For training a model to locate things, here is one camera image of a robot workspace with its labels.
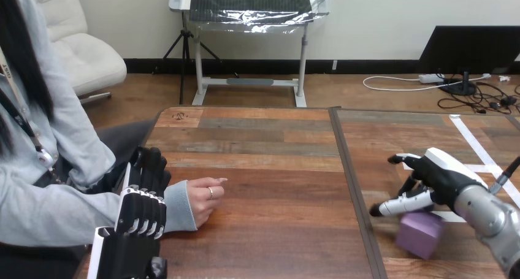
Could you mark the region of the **person's hand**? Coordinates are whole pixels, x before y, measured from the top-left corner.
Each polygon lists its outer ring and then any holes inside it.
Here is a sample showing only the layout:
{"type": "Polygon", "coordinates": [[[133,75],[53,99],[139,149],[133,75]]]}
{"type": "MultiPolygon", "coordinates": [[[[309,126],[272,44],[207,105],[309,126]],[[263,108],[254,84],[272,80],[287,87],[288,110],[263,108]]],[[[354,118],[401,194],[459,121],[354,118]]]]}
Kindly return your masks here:
{"type": "Polygon", "coordinates": [[[224,199],[227,178],[204,177],[188,180],[186,189],[196,229],[205,224],[224,199]]]}

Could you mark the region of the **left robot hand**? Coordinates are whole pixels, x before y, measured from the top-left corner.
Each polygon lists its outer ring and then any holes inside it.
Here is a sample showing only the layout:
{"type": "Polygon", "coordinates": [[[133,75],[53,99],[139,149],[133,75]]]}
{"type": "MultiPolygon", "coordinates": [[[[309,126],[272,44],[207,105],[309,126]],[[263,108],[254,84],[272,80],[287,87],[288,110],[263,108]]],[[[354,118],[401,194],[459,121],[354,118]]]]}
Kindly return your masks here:
{"type": "Polygon", "coordinates": [[[94,232],[88,278],[167,277],[167,261],[159,256],[171,178],[166,164],[158,148],[136,149],[121,178],[114,226],[94,232]]]}

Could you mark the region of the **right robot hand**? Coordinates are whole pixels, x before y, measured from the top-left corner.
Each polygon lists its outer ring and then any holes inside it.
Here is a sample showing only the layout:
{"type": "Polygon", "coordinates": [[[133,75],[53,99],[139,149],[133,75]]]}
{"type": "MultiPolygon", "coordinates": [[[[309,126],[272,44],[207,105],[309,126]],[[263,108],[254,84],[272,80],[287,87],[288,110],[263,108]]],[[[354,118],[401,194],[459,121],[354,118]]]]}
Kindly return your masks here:
{"type": "Polygon", "coordinates": [[[412,169],[397,197],[369,210],[372,217],[394,216],[415,212],[435,204],[454,209],[456,198],[468,186],[488,189],[487,184],[456,158],[438,148],[429,148],[423,156],[398,153],[388,158],[391,164],[404,163],[412,169]]]}

